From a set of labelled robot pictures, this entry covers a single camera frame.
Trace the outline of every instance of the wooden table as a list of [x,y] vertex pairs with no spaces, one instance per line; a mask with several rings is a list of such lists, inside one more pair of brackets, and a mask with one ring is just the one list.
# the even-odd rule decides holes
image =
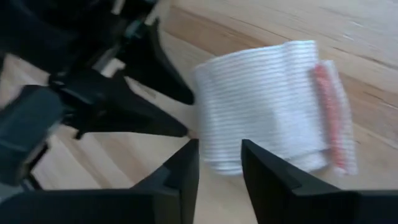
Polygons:
[[[320,55],[336,62],[351,103],[359,175],[315,175],[344,189],[398,189],[398,3],[316,0],[164,0],[161,42],[193,87],[190,70],[237,50],[315,39]],[[113,62],[103,72],[109,75]],[[6,102],[21,85],[44,83],[46,74],[8,56],[0,86]],[[131,82],[134,91],[196,130],[195,107]],[[34,175],[45,189],[125,188],[140,181],[188,138],[134,133],[87,134],[72,140],[61,127]],[[195,223],[255,223],[241,177],[220,177],[201,164]]]

